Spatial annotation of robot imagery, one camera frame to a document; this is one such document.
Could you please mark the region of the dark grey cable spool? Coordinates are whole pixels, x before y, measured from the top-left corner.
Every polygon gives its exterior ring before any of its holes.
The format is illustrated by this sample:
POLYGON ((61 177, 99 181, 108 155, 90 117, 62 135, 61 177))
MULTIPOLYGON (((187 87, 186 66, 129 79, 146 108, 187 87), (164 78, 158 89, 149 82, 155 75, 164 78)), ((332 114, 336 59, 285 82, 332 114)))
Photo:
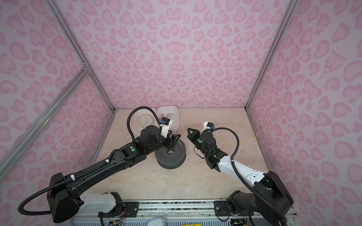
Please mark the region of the dark grey cable spool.
POLYGON ((186 156, 186 146, 182 140, 179 140, 173 149, 162 147, 155 151, 158 164, 169 170, 180 167, 185 162, 186 156))

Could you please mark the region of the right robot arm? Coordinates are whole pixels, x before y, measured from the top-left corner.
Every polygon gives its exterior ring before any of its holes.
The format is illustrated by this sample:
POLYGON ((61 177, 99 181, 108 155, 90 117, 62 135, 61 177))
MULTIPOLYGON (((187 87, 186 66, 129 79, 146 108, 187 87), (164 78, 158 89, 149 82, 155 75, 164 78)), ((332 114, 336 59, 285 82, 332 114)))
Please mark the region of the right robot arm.
POLYGON ((235 178, 250 191, 234 191, 226 199, 227 211, 234 216, 257 212, 274 226, 287 223, 286 213, 294 201, 279 176, 273 171, 264 173, 234 160, 240 145, 238 139, 232 155, 223 152, 213 136, 217 130, 211 128, 199 131, 189 128, 187 138, 203 154, 202 158, 210 169, 235 178))

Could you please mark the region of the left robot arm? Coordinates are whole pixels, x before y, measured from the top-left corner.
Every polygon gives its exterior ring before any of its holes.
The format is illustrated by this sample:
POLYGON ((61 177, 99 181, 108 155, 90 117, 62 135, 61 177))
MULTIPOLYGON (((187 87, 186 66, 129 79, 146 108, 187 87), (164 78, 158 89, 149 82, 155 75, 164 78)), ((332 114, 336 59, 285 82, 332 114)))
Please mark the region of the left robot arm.
POLYGON ((180 139, 170 129, 173 121, 162 117, 156 119, 157 125, 149 125, 138 137, 131 135, 131 142, 113 150, 106 159, 73 174, 57 173, 51 177, 49 186, 26 198, 18 207, 18 212, 26 216, 51 215, 54 223, 62 223, 75 216, 81 206, 81 194, 108 178, 130 168, 147 158, 147 155, 161 148, 172 149, 180 139), (46 194, 50 210, 28 211, 25 206, 33 199, 46 194))

